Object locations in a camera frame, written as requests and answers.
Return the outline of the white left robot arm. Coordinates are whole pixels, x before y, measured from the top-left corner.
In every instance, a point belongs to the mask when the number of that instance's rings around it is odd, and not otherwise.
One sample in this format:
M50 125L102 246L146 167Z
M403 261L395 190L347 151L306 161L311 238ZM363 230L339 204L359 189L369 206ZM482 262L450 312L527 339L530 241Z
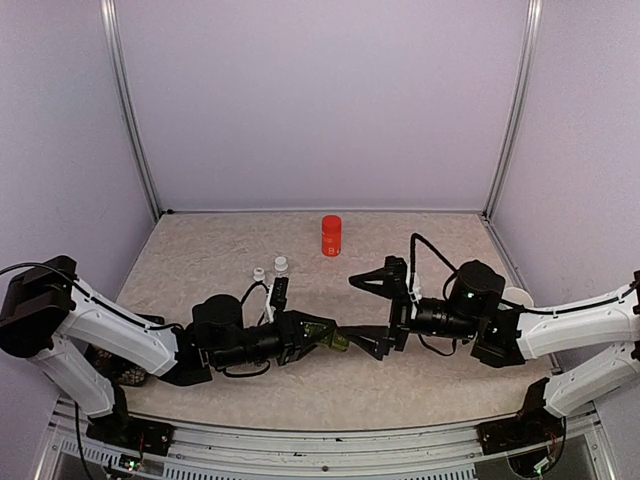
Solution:
M280 308L269 322L247 327L242 301L226 294L196 305L188 326L157 324L102 296L65 255L1 272L13 276L1 307L2 351L35 364L121 445L139 436L139 421L122 408L114 382L91 366L76 340L165 383L191 386L211 381L215 372L231 377L238 366L253 364L265 373L272 362L296 362L337 330L332 319Z

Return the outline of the red cylindrical can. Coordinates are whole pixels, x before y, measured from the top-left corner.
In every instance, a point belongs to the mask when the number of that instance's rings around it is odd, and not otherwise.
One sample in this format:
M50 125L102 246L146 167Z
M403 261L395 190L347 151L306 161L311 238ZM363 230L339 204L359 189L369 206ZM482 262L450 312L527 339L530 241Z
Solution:
M342 219L337 215L326 215L321 223L321 250L327 257L341 253Z

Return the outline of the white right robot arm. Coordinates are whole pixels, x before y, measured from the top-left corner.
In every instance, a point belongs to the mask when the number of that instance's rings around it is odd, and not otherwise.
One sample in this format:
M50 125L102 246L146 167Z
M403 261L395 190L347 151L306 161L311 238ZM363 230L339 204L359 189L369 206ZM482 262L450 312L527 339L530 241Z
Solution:
M352 286L390 300L386 326L342 327L339 332L373 358L404 349L412 334L469 342L480 363L503 368L558 352L604 344L583 364L530 386L524 412L511 433L535 442L551 424L639 376L639 282L599 297L565 305L528 308L503 297L506 281L491 267L468 261L453 269L443 296L416 290L413 266L389 256L382 268L350 277Z

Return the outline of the small white pill bottle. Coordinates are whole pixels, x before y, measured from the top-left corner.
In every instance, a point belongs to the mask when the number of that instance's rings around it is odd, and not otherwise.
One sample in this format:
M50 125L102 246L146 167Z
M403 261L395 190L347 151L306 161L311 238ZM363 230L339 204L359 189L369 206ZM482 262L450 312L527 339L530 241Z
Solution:
M288 260L284 256L278 256L274 259L274 270L277 277L285 277L289 274Z

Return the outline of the green pill organizer box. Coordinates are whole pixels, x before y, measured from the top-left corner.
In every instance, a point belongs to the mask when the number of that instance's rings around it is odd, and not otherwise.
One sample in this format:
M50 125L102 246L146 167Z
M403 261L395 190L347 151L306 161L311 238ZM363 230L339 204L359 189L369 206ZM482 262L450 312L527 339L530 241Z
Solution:
M330 350L343 353L349 349L350 341L339 334L335 327L323 324L308 324L305 327L306 333L316 339L317 346L326 347Z

